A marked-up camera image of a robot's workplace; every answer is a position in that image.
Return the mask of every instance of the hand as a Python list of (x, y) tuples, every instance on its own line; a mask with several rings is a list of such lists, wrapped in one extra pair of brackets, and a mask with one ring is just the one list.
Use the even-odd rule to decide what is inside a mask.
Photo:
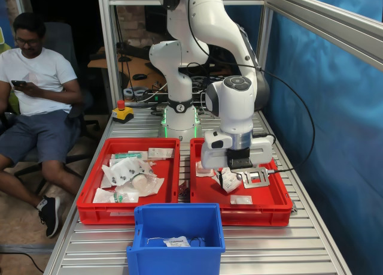
[(23, 84), (20, 87), (15, 86), (14, 89), (17, 91), (21, 91), (30, 97), (40, 97), (41, 98), (42, 94), (44, 92), (43, 89), (39, 88), (37, 85), (35, 85), (32, 82), (27, 82), (26, 84)]

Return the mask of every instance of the sock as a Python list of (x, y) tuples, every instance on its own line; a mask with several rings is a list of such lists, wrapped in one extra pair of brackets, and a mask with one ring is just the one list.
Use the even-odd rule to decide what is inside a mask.
[(41, 200), (41, 202), (36, 206), (36, 209), (38, 211), (41, 211), (41, 209), (47, 205), (48, 201), (44, 198), (43, 200)]

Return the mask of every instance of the brick wall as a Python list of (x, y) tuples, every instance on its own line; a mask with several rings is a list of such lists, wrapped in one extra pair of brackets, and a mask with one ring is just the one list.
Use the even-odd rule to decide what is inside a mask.
[(163, 35), (146, 30), (143, 6), (118, 6), (117, 12), (125, 42), (132, 46), (144, 47), (165, 40)]
[(16, 16), (19, 15), (19, 11), (17, 10), (16, 0), (5, 0), (5, 3), (7, 5), (8, 17), (12, 25)]

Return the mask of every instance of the aluminum table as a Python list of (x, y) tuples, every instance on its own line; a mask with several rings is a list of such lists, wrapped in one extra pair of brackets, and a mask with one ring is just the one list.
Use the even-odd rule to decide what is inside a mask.
[[(85, 178), (107, 138), (158, 136), (161, 117), (152, 116), (150, 111), (134, 110), (135, 118), (124, 125), (108, 122)], [(254, 113), (253, 122), (255, 133), (272, 132), (262, 113)], [(204, 131), (219, 127), (219, 123), (219, 118), (201, 116)], [(273, 158), (278, 168), (291, 167), (279, 142), (274, 145)], [(221, 258), (220, 274), (351, 274), (297, 174), (280, 175), (297, 212), (287, 227), (224, 227), (226, 253)], [(188, 142), (181, 143), (180, 184), (189, 178)], [(44, 274), (128, 275), (125, 250), (133, 237), (134, 225), (83, 225), (74, 202)]]

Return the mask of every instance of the black sneaker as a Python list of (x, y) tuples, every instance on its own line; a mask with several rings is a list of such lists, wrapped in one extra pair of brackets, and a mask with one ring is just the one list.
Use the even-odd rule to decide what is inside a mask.
[(60, 207), (60, 198), (59, 197), (46, 197), (44, 199), (47, 201), (47, 204), (41, 209), (38, 213), (38, 216), (41, 219), (41, 223), (47, 225), (47, 237), (51, 238), (57, 232), (59, 227), (59, 207)]

